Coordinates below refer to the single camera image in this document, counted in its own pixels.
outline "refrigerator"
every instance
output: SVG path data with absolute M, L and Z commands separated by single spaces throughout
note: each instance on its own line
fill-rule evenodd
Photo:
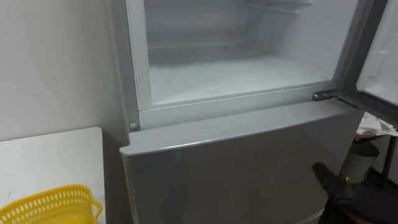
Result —
M 398 126 L 397 0 L 112 1 L 134 223 L 316 223 L 363 111 Z

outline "refrigerator door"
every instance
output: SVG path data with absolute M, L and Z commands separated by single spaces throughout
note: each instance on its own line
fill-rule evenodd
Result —
M 121 149 L 134 223 L 311 223 L 363 112 L 309 101 L 130 134 Z
M 370 1 L 369 8 L 345 64 L 341 97 L 397 127 L 398 1 Z

